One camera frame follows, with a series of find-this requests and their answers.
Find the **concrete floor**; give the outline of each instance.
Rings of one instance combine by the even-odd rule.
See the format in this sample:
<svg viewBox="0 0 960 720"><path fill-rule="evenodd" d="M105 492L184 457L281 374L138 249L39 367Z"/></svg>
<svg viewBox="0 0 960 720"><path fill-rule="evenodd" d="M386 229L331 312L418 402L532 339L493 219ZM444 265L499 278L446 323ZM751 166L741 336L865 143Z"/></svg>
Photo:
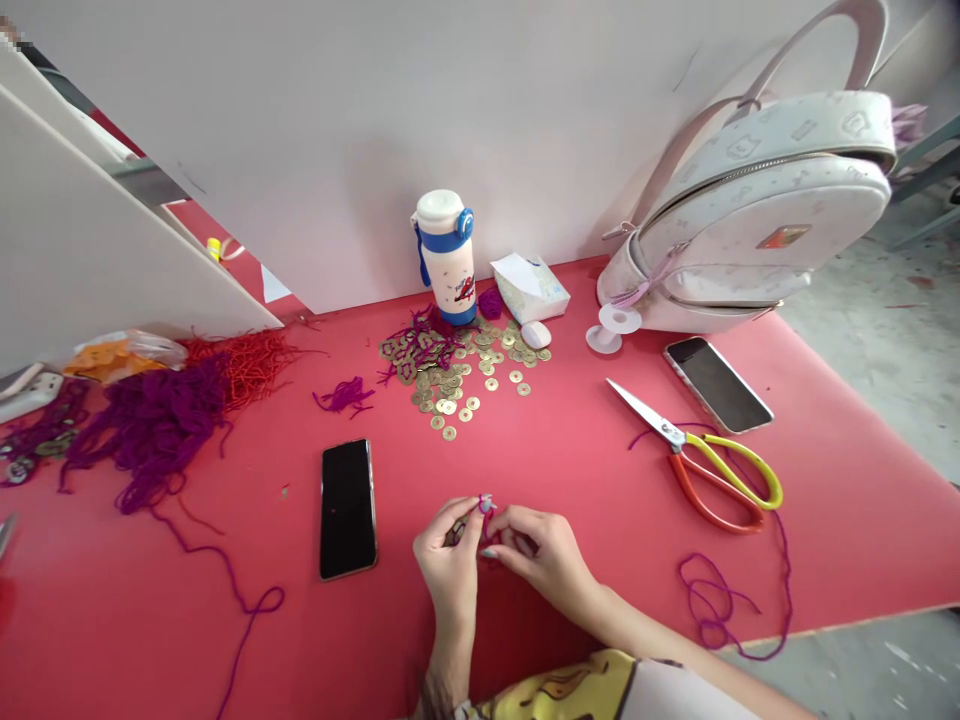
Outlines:
<svg viewBox="0 0 960 720"><path fill-rule="evenodd" d="M941 208L925 196L891 207L781 315L960 486L960 229L889 249ZM960 616L952 612L797 638L768 663L726 657L825 718L960 718Z"/></svg>

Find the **plastic bag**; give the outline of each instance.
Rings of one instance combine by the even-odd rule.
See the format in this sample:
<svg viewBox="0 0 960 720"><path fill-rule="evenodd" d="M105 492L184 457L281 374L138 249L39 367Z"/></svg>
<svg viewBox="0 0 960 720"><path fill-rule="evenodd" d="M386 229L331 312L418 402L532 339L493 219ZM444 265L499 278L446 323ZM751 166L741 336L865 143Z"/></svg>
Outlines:
<svg viewBox="0 0 960 720"><path fill-rule="evenodd" d="M180 370L186 360L187 349L173 340L142 330L123 330L78 345L63 374L109 385L147 370Z"/></svg>

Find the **white backpack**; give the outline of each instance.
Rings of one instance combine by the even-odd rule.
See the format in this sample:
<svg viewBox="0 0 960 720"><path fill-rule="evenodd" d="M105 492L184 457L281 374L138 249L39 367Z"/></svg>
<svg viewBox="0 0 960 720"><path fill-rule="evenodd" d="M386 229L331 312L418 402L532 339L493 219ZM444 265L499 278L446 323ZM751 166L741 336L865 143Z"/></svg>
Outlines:
<svg viewBox="0 0 960 720"><path fill-rule="evenodd" d="M787 52L833 15L858 29L846 90L749 114ZM721 100L684 126L633 221L605 236L629 233L600 275L600 303L636 307L648 329L721 332L777 308L866 233L890 200L886 175L896 162L889 98L860 92L886 22L880 0L840 0L794 35L742 98ZM694 137L733 102L723 129L675 173Z"/></svg>

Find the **hand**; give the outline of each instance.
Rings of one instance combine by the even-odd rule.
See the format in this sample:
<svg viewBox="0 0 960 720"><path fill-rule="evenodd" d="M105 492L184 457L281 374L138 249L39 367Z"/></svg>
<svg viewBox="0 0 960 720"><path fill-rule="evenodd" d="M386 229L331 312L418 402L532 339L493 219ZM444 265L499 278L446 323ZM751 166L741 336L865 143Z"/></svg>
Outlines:
<svg viewBox="0 0 960 720"><path fill-rule="evenodd" d="M491 545L481 554L500 560L582 626L601 586L583 561L567 519L511 505L487 525L488 536L498 531L503 544Z"/></svg>
<svg viewBox="0 0 960 720"><path fill-rule="evenodd" d="M471 637L477 624L477 547L483 529L477 504L475 497L450 500L413 541L413 554L433 598L437 630L468 631ZM447 532L467 513L460 542L444 547Z"/></svg>

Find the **backpack strap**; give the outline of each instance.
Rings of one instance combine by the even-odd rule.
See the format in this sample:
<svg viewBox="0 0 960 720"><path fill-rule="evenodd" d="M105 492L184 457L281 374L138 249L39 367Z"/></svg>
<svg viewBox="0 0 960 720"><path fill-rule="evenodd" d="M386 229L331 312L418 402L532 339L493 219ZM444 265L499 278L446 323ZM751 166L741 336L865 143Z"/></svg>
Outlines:
<svg viewBox="0 0 960 720"><path fill-rule="evenodd" d="M822 23L824 20L836 15L846 15L857 24L857 49L853 59L853 66L850 68L850 76L847 78L847 90L862 90L873 75L877 59L880 56L880 47L883 45L883 38L887 29L887 8L883 0L837 0L833 5L821 12L810 22L798 30L787 43L780 48L773 59L767 63L767 66L760 73L759 77L753 81L741 97L731 97L719 100L706 110L698 113L692 120L687 122L676 135L670 140L666 150L660 157L657 167L653 174L647 180L647 184L637 202L637 208L634 210L632 219L620 223L616 228L603 235L604 240L611 240L636 230L643 224L643 221L650 214L654 203L660 197L660 193L670 182L680 160L684 153L696 139L697 135L707 125L713 117L730 103L737 103L736 112L724 123L729 125L741 118L746 117L752 106L760 108L759 97L770 82L770 78L780 67L783 58L786 57L793 47L803 39L807 33Z"/></svg>

